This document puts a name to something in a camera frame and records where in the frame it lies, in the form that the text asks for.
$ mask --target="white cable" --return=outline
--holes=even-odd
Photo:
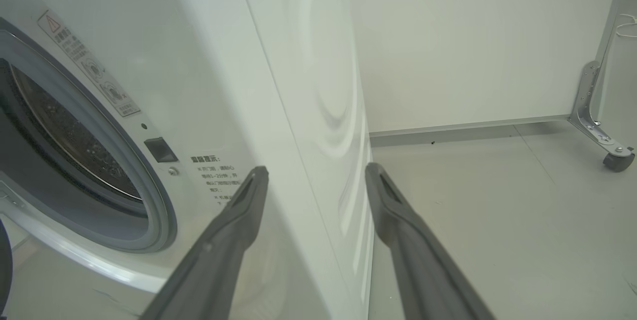
[[[637,17],[632,16],[632,15],[628,15],[628,14],[619,14],[619,16],[628,16],[629,18],[633,18],[633,22],[632,23],[625,23],[625,24],[622,24],[622,25],[617,25],[617,28],[615,29],[615,34],[617,34],[617,36],[621,36],[621,37],[633,37],[633,38],[637,39],[637,35],[626,35],[626,34],[620,34],[619,33],[619,28],[621,28],[621,27],[630,26],[630,25],[637,25]]]

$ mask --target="red triangle symbol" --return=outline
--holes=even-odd
[[[48,26],[51,27],[51,32],[56,32],[58,29],[60,29],[60,24],[57,21],[51,19],[50,16],[46,16],[46,21],[48,21]]]

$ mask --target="front-loading washing machine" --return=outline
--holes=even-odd
[[[0,212],[65,256],[157,292],[265,165],[234,313],[367,318],[348,0],[0,0],[0,103]]]

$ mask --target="caster wheel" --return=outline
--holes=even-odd
[[[633,163],[635,154],[631,154],[628,157],[617,157],[616,155],[607,154],[604,159],[604,166],[614,172],[621,172],[628,168]]]

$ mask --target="washing machine door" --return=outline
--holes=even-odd
[[[4,307],[9,299],[11,280],[13,279],[13,255],[9,236],[4,224],[0,220],[0,316],[4,314]]]

